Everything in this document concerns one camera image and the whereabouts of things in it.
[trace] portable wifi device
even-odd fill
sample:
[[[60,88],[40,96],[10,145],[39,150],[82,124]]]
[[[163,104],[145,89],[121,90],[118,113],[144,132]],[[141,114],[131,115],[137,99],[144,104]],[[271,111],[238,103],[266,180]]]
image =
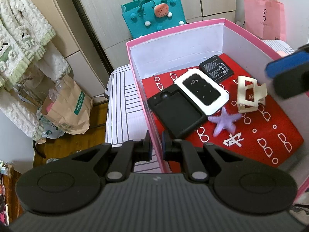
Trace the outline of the portable wifi device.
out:
[[[218,111],[229,100],[229,94],[199,69],[191,69],[174,81],[207,115]]]

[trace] brown paper bag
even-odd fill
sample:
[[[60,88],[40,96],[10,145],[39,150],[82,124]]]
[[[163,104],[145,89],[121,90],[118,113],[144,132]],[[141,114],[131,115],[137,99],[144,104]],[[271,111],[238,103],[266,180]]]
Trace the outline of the brown paper bag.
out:
[[[62,89],[48,113],[46,107],[52,101],[49,97],[45,99],[42,114],[69,134],[84,134],[89,128],[93,100],[68,75],[64,76],[63,82]]]

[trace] black battery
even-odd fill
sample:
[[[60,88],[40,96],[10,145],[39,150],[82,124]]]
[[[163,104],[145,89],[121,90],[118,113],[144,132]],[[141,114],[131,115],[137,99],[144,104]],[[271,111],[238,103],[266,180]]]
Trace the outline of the black battery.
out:
[[[218,55],[202,62],[199,68],[217,84],[234,75],[234,71]]]

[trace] pink shopping bag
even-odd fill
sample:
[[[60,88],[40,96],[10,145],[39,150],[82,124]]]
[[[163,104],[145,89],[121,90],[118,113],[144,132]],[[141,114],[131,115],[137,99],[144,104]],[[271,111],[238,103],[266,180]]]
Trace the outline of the pink shopping bag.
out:
[[[286,41],[285,11],[278,0],[244,0],[245,27],[263,40]]]

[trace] red cloth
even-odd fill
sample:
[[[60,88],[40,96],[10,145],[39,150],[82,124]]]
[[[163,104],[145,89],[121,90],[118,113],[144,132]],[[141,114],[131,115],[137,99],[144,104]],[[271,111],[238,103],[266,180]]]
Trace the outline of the red cloth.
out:
[[[234,75],[222,81],[221,86],[230,94],[230,99],[225,104],[227,112],[235,114],[237,113],[237,78],[238,76],[251,77],[251,75],[226,54],[222,54],[220,57],[234,71]],[[173,79],[175,80],[187,70],[182,69],[143,79],[147,98],[160,92],[160,89],[172,85]],[[162,135],[165,128],[154,114],[153,116],[158,132]],[[212,142],[273,167],[278,167],[283,163],[304,142],[291,120],[269,95],[266,97],[265,106],[260,105],[259,111],[244,114],[243,118],[238,120],[235,125],[234,135],[223,130],[214,138],[216,124],[208,121],[198,130],[193,131],[186,140],[192,142],[196,147],[202,147],[203,142]],[[179,167],[173,167],[172,171],[179,171]]]

